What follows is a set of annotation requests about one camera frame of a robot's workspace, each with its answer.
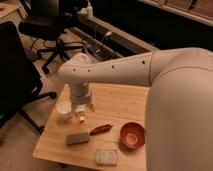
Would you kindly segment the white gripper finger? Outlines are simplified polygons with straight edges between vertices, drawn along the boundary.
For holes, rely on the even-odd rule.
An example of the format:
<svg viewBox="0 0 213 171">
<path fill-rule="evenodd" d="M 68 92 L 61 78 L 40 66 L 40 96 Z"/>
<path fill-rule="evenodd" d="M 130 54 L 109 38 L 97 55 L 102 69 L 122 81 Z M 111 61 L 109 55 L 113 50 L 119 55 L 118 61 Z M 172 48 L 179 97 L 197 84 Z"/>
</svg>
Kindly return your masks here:
<svg viewBox="0 0 213 171">
<path fill-rule="evenodd" d="M 61 114 L 61 117 L 62 117 L 62 119 L 63 119 L 64 121 L 67 121 L 67 120 L 69 120 L 69 119 L 71 119 L 71 118 L 73 117 L 73 114 L 72 114 L 71 111 L 68 111 L 68 112 L 66 112 L 66 113 L 62 113 L 62 114 Z"/>
<path fill-rule="evenodd" d="M 76 108 L 76 115 L 78 116 L 79 122 L 84 122 L 86 117 L 86 106 L 85 105 L 78 105 Z"/>
</svg>

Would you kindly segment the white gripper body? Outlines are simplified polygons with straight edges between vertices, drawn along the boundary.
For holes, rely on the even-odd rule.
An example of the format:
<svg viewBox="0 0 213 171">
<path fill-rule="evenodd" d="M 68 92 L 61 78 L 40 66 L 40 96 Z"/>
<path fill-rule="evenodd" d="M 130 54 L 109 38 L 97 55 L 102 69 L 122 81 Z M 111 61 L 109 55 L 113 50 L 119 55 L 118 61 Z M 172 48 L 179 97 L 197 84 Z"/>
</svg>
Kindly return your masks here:
<svg viewBox="0 0 213 171">
<path fill-rule="evenodd" d="M 92 104 L 92 91 L 88 83 L 70 84 L 69 88 L 71 106 L 75 113 L 84 112 L 85 108 L 89 108 L 91 111 L 94 110 Z"/>
</svg>

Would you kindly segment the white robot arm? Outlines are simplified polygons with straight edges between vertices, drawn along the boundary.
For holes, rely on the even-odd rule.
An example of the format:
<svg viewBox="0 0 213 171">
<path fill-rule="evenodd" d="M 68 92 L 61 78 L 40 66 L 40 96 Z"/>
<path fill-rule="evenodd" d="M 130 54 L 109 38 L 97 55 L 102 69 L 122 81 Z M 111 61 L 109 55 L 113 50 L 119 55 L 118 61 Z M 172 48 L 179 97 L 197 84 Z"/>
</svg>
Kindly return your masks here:
<svg viewBox="0 0 213 171">
<path fill-rule="evenodd" d="M 147 171 L 213 171 L 213 52 L 178 48 L 95 63 L 78 53 L 59 68 L 71 101 L 90 83 L 143 86 Z"/>
</svg>

